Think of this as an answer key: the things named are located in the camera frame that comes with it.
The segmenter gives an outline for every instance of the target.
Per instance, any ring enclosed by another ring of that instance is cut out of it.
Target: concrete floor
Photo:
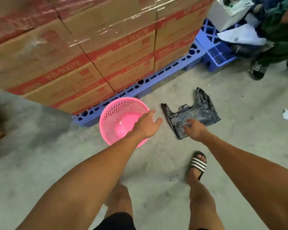
[[[288,168],[288,71],[284,64],[270,68],[261,81],[247,74],[248,63],[236,61],[217,73],[204,65],[178,72],[143,98],[155,118],[160,103],[174,111],[192,104],[192,92],[210,95],[222,119],[208,129],[236,147]],[[107,144],[98,125],[74,125],[68,114],[0,92],[0,112],[9,119],[8,135],[0,141],[0,230],[15,229],[42,194],[73,166]],[[215,198],[226,229],[267,229],[235,188],[208,149],[190,138],[176,139],[165,121],[158,133],[132,155],[122,182],[130,192],[138,230],[187,229],[188,186],[185,166],[194,150],[207,155],[208,169],[201,182]],[[90,229],[103,219],[104,206]]]

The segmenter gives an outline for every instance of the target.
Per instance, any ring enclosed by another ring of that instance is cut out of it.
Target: plastic wrap
[[[137,78],[148,76],[154,72],[154,65],[155,68],[165,66],[187,53],[212,2],[0,0],[0,88],[56,108],[80,96],[87,95],[87,100],[100,96],[99,90],[94,97],[87,94],[96,84],[104,86],[104,90],[119,92],[135,82],[132,80],[135,75]],[[193,12],[197,14],[195,17],[190,14]],[[188,16],[184,24],[171,26],[175,29],[173,32],[160,30],[157,37],[156,31],[164,23],[184,16]],[[177,48],[181,48],[179,53],[155,64],[166,55],[165,51],[169,54]],[[114,77],[127,72],[128,80],[120,77],[113,81]],[[74,79],[83,78],[72,85],[67,74]],[[69,82],[52,84],[62,77]],[[44,95],[45,90],[47,94],[52,90],[49,99],[61,99],[60,105],[46,98],[42,101],[31,98]],[[98,101],[114,95],[108,91]]]

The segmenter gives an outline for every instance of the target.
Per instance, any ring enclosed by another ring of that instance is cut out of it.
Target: pink plastic basket
[[[149,108],[134,97],[122,97],[110,102],[102,111],[99,128],[105,142],[111,145],[131,131],[139,117],[149,112]],[[142,140],[140,147],[147,139]]]

